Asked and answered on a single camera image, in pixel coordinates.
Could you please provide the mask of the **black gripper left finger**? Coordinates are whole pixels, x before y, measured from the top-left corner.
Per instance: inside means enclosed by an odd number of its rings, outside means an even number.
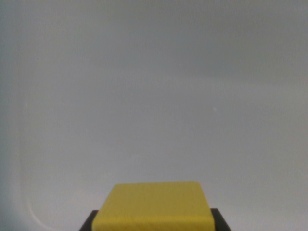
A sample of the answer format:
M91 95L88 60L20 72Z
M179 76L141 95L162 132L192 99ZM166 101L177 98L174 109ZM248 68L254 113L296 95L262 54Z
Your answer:
M91 226L94 218L96 217L98 210L92 210L79 231L91 231Z

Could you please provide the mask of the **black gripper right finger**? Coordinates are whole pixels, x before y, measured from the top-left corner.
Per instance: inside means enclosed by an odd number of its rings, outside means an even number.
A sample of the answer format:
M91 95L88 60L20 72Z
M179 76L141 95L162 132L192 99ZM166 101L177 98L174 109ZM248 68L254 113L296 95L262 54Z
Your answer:
M217 208L211 208L210 210L215 222L215 231L231 231L220 211Z

